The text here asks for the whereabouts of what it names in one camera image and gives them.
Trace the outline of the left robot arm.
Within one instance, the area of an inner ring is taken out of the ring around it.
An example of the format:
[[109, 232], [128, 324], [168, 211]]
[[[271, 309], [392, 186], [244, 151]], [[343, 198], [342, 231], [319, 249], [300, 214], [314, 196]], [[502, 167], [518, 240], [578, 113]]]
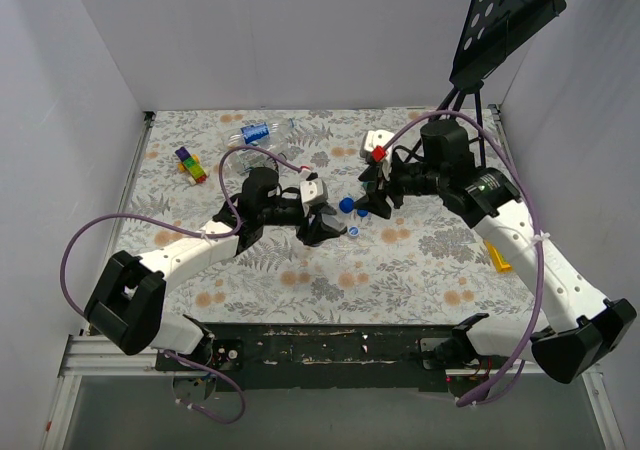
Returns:
[[318, 246], [347, 231], [315, 173], [303, 170], [297, 187], [283, 189], [276, 170], [257, 168], [196, 236], [141, 255], [112, 255], [84, 316], [126, 355], [146, 348], [169, 350], [188, 368], [203, 369], [213, 356], [204, 326], [167, 310], [165, 298], [208, 267], [248, 250], [267, 226], [295, 229], [306, 246]]

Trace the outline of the blue label bottle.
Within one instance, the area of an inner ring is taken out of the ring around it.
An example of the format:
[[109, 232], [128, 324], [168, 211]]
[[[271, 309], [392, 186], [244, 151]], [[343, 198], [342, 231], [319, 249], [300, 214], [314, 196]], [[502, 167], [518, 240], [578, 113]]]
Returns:
[[251, 145], [271, 149], [284, 145], [294, 129], [291, 118], [263, 120], [227, 131], [221, 141], [226, 148]]

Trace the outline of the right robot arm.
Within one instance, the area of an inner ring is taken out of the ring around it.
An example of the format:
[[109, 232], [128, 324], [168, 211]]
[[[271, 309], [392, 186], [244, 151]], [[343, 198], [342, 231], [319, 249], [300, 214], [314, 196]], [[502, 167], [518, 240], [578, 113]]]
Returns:
[[634, 307], [608, 299], [534, 229], [516, 186], [500, 170], [476, 164], [465, 128], [452, 119], [424, 125], [424, 154], [413, 163], [396, 155], [393, 136], [385, 130], [365, 134], [360, 155], [368, 167], [360, 179], [367, 188], [356, 209], [388, 219], [407, 196], [440, 197], [507, 260], [532, 294], [542, 296], [542, 315], [520, 356], [553, 380], [572, 382], [618, 346], [637, 317]]

